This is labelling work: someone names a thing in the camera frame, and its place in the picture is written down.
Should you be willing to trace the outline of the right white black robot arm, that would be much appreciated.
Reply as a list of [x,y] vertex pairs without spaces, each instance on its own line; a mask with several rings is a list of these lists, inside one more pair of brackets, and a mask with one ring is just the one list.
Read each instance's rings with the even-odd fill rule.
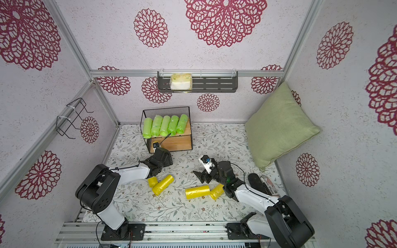
[[287,195],[271,195],[257,174],[239,179],[232,169],[232,162],[217,162],[207,155],[199,161],[204,170],[194,174],[200,182],[216,181],[222,185],[227,197],[257,210],[240,221],[237,231],[230,229],[232,234],[245,238],[265,236],[282,248],[300,248],[314,236],[314,227],[294,200]]

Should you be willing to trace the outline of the black wire wooden shelf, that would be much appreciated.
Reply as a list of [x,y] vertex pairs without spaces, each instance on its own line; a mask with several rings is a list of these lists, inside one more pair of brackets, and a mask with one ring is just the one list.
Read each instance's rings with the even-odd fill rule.
[[141,134],[143,134],[144,121],[146,118],[154,120],[156,115],[170,116],[176,115],[180,117],[182,114],[188,116],[187,125],[183,134],[176,133],[170,135],[168,138],[165,136],[152,136],[151,138],[144,138],[147,150],[150,154],[154,153],[153,143],[159,143],[161,147],[169,150],[170,152],[176,151],[188,151],[193,149],[192,129],[190,121],[190,107],[189,106],[177,106],[177,107],[165,107],[165,108],[154,108],[146,109],[142,111],[141,115]]

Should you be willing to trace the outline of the pale green trash bag roll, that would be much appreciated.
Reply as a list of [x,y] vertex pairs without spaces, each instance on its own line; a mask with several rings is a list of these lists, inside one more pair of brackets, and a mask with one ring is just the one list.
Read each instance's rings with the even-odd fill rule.
[[160,126],[160,136],[167,136],[169,134],[168,127],[171,121],[171,117],[168,115],[163,116],[162,123]]

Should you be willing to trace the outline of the green trash bag roll top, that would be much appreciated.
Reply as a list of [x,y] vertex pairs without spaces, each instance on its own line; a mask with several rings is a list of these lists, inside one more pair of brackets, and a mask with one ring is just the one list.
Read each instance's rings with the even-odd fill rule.
[[159,136],[161,124],[162,124],[163,117],[161,115],[156,115],[153,119],[152,128],[151,128],[151,135],[152,136]]

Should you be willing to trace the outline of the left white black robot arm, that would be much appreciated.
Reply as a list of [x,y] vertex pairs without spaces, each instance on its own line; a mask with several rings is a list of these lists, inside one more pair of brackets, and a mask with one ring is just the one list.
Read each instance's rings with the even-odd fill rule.
[[157,148],[155,153],[138,165],[124,168],[109,168],[98,164],[75,192],[81,204],[88,207],[111,230],[118,231],[128,224],[127,219],[113,203],[117,187],[158,175],[164,167],[173,164],[171,153]]

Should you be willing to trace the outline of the yellow trash bag roll diagonal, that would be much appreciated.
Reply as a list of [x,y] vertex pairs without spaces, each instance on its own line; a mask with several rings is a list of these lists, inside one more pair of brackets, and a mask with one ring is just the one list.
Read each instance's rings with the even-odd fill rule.
[[172,175],[167,175],[165,179],[163,179],[153,187],[153,193],[156,196],[159,196],[161,192],[163,192],[173,181],[174,177]]

